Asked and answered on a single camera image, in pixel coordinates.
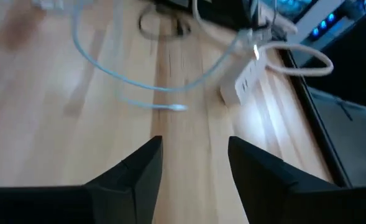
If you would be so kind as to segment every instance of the white cable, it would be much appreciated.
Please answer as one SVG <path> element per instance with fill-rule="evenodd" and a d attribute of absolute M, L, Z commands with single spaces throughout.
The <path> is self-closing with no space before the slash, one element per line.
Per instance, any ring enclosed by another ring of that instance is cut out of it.
<path fill-rule="evenodd" d="M 195 81 L 193 81 L 193 82 L 191 82 L 191 83 L 189 83 L 185 86 L 178 87 L 178 88 L 164 88 L 164 87 L 150 86 L 150 85 L 146 85 L 146 84 L 143 84 L 143 83 L 139 83 L 139 82 L 130 80 L 130 79 L 126 78 L 125 76 L 120 75 L 116 72 L 110 71 L 110 70 L 104 68 L 103 66 L 101 66 L 98 63 L 98 61 L 93 59 L 85 50 L 83 50 L 82 46 L 80 45 L 80 41 L 78 39 L 78 25 L 79 25 L 80 12 L 81 12 L 81 8 L 79 6 L 74 7 L 74 10 L 73 10 L 73 13 L 72 13 L 72 26 L 71 26 L 73 43 L 75 44 L 75 47 L 79 51 L 79 53 L 86 60 L 88 60 L 90 63 L 92 63 L 96 68 L 98 68 L 101 71 L 109 74 L 110 76 L 112 76 L 114 78 L 117 78 L 117 79 L 120 79 L 120 80 L 122 80 L 122 81 L 124 81 L 128 84 L 135 85 L 135 86 L 145 88 L 145 89 L 148 89 L 148 90 L 177 92 L 177 91 L 188 91 L 188 90 L 196 87 L 197 85 L 204 82 L 205 79 L 207 79 L 212 74 L 214 74 L 214 72 L 216 71 L 218 66 L 220 66 L 220 64 L 227 58 L 227 56 L 230 55 L 231 53 L 233 53 L 234 47 L 236 46 L 237 41 L 242 36 L 246 36 L 247 33 L 248 33 L 248 30 L 241 30 L 240 32 L 238 32 L 235 39 L 228 46 L 227 50 L 218 58 L 216 63 L 214 65 L 212 65 L 212 67 L 209 68 L 206 73 L 204 73 L 202 76 L 197 78 Z M 187 109 L 187 107 L 185 105 L 152 105 L 152 104 L 142 103 L 142 102 L 138 102 L 138 101 L 128 100 L 128 99 L 125 99 L 125 98 L 122 98 L 122 100 L 124 100 L 124 101 L 126 101 L 130 104 L 141 106 L 141 107 L 144 107 L 144 108 L 170 109 L 170 110 L 177 110 L 177 111 L 182 111 L 182 110 Z"/>
<path fill-rule="evenodd" d="M 270 59 L 267 56 L 268 49 L 285 49 L 285 50 L 300 50 L 306 53 L 311 54 L 312 56 L 320 59 L 320 61 L 326 64 L 325 68 L 286 68 L 275 65 L 271 63 Z M 287 75 L 297 75 L 297 76 L 308 76 L 308 77 L 320 77 L 330 74 L 333 71 L 333 63 L 331 59 L 329 59 L 325 54 L 322 52 L 313 49 L 311 47 L 307 47 L 301 44 L 287 44 L 286 42 L 270 42 L 261 46 L 258 51 L 260 52 L 263 57 L 266 58 L 266 65 L 268 68 L 271 68 L 274 72 L 284 73 Z"/>
<path fill-rule="evenodd" d="M 195 17 L 197 23 L 202 28 L 202 31 L 204 33 L 206 33 L 210 38 L 214 39 L 214 41 L 222 44 L 222 42 L 218 39 L 218 37 L 212 35 L 212 33 L 208 32 L 208 30 L 206 30 L 206 28 L 204 27 L 202 18 L 198 12 L 198 0 L 193 0 L 193 14 L 194 14 L 194 17 Z M 275 22 L 276 14 L 277 14 L 277 0 L 274 0 L 274 19 L 273 19 L 274 21 L 273 21 L 273 23 Z M 285 68 L 285 67 L 281 67 L 281 66 L 271 63 L 271 61 L 267 55 L 268 49 L 301 50 L 301 51 L 309 53 L 309 54 L 315 56 L 316 58 L 320 59 L 322 62 L 324 62 L 326 64 L 327 67 L 326 68 Z M 319 77 L 319 76 L 324 76 L 324 75 L 330 74 L 334 68 L 331 59 L 329 59 L 325 54 L 323 54 L 322 52 L 320 52 L 316 49 L 313 49 L 311 47 L 307 47 L 307 46 L 301 45 L 301 44 L 287 44 L 285 42 L 270 42 L 270 43 L 267 43 L 267 44 L 261 46 L 258 49 L 258 51 L 260 52 L 260 54 L 263 57 L 265 57 L 266 65 L 268 68 L 271 68 L 275 72 L 284 73 L 286 75 L 297 75 L 297 76 L 305 75 L 305 76 L 309 76 L 309 77 Z"/>

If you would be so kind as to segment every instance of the light blue cable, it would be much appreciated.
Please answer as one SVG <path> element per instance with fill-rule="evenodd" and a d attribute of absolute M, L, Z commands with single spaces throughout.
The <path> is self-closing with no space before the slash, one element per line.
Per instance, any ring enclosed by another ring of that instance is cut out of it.
<path fill-rule="evenodd" d="M 148 109 L 158 109 L 158 110 L 173 110 L 173 111 L 185 111 L 188 109 L 186 105 L 155 105 L 151 103 L 143 103 L 135 100 L 130 100 L 127 98 L 124 98 L 123 96 L 119 96 L 119 99 L 122 101 L 125 101 L 126 103 L 130 105 L 139 106 L 142 108 L 148 108 Z"/>
<path fill-rule="evenodd" d="M 133 80 L 130 80 L 130 79 L 126 78 L 123 75 L 119 75 L 116 72 L 112 72 L 112 71 L 102 67 L 97 61 L 95 61 L 95 59 L 93 59 L 90 55 L 88 55 L 82 49 L 82 46 L 80 45 L 80 42 L 78 40 L 78 25 L 79 25 L 78 21 L 79 21 L 79 17 L 80 17 L 80 10 L 79 10 L 79 7 L 76 7 L 73 10 L 73 14 L 72 14 L 72 39 L 73 39 L 73 42 L 75 44 L 76 49 L 78 49 L 79 53 L 85 59 L 87 59 L 90 63 L 92 63 L 96 68 L 100 69 L 101 71 L 111 75 L 114 78 L 120 79 L 120 80 L 122 80 L 122 81 L 124 81 L 128 84 L 135 85 L 135 86 L 145 88 L 145 89 L 148 89 L 148 90 L 167 91 L 167 92 L 188 91 L 188 90 L 196 87 L 197 85 L 199 85 L 203 81 L 205 81 L 205 79 L 210 77 L 214 73 L 214 71 L 218 68 L 218 66 L 220 66 L 221 62 L 223 62 L 228 55 L 230 55 L 231 53 L 234 52 L 234 47 L 235 47 L 237 41 L 241 37 L 246 35 L 246 33 L 248 33 L 247 30 L 239 31 L 237 36 L 231 42 L 231 44 L 228 46 L 227 50 L 223 53 L 223 55 L 221 57 L 219 57 L 219 59 L 216 61 L 216 63 L 206 73 L 204 73 L 201 77 L 199 77 L 197 80 L 195 80 L 195 81 L 193 81 L 193 82 L 191 82 L 191 83 L 189 83 L 185 86 L 178 87 L 178 88 L 164 88 L 164 87 L 150 86 L 150 85 L 146 85 L 146 84 L 143 84 L 143 83 L 135 82 Z"/>

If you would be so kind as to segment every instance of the wood grain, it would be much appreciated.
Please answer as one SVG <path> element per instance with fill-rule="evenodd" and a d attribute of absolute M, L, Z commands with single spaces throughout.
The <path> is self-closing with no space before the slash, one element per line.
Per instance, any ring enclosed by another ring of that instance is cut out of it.
<path fill-rule="evenodd" d="M 236 56 L 187 92 L 123 85 L 79 55 L 67 16 L 39 13 L 28 24 L 3 25 L 10 24 L 11 12 L 24 1 L 0 3 L 0 43 L 6 43 L 0 44 L 0 186 L 83 184 L 158 134 L 164 139 L 164 160 L 154 223 L 247 223 L 227 157 L 232 135 L 330 180 L 295 92 L 282 74 L 267 71 L 247 104 L 230 108 L 219 96 L 218 81 Z M 209 41 L 191 19 L 193 33 L 186 39 L 143 38 L 136 25 L 146 4 L 126 0 L 111 7 L 111 0 L 98 1 L 82 15 L 82 46 L 105 67 L 159 86 L 194 80 L 222 54 L 223 47 Z M 27 34 L 14 40 L 10 32 L 25 25 L 30 26 L 24 28 Z M 148 16 L 143 25 L 161 34 L 170 28 L 167 19 L 157 16 Z M 209 28 L 226 41 L 234 35 Z M 268 54 L 281 63 L 276 52 Z M 121 95 L 190 109 L 138 108 L 121 101 Z"/>

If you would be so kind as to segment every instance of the led light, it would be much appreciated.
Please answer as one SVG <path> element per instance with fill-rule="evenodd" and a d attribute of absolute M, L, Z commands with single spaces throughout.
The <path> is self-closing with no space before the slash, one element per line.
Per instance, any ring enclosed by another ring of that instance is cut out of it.
<path fill-rule="evenodd" d="M 330 15 L 328 15 L 328 17 L 327 17 L 327 21 L 328 22 L 333 22 L 333 20 L 334 20 L 334 14 L 330 13 Z"/>
<path fill-rule="evenodd" d="M 325 28 L 326 28 L 326 22 L 325 22 L 325 21 L 322 21 L 322 22 L 321 22 L 321 28 L 322 28 L 322 29 L 325 29 Z"/>
<path fill-rule="evenodd" d="M 318 36 L 318 34 L 319 34 L 319 30 L 318 30 L 318 28 L 314 28 L 313 29 L 313 36 Z"/>
<path fill-rule="evenodd" d="M 256 60 L 258 60 L 258 59 L 260 58 L 260 54 L 259 54 L 259 52 L 258 52 L 257 44 L 255 44 L 255 45 L 253 46 L 253 50 L 254 50 L 254 52 L 255 52 Z"/>

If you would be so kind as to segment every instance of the power outlet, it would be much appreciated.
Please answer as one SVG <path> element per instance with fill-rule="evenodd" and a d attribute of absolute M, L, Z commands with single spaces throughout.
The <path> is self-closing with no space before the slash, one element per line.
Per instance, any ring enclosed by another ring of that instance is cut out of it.
<path fill-rule="evenodd" d="M 233 64 L 220 83 L 225 104 L 244 105 L 259 77 L 265 73 L 265 66 L 265 57 L 245 57 Z"/>

